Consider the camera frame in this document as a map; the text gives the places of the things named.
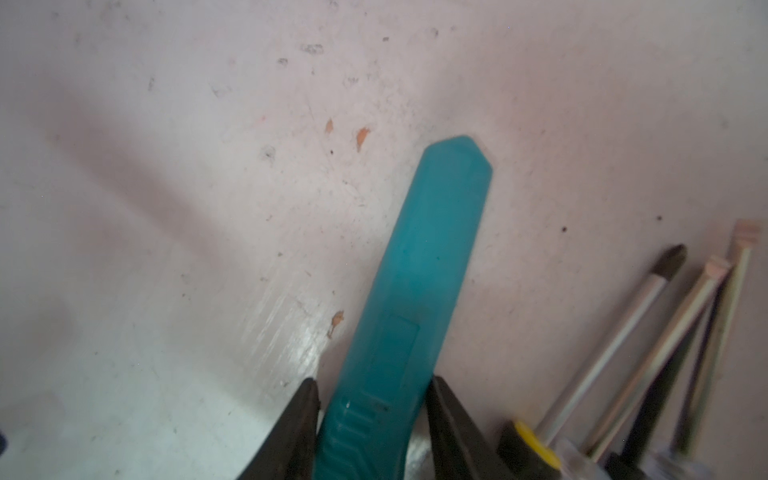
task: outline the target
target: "brown spot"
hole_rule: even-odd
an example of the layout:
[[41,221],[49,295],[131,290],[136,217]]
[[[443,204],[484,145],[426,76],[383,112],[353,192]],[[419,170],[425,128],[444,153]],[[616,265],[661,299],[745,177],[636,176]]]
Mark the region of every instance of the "brown spot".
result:
[[333,336],[333,330],[336,329],[336,327],[344,321],[344,310],[339,310],[336,312],[336,315],[333,316],[331,319],[331,328],[328,330],[328,338],[331,338]]
[[362,143],[366,141],[366,137],[369,133],[371,133],[371,130],[369,130],[367,127],[363,127],[357,132],[357,151],[360,151],[360,148],[362,148]]

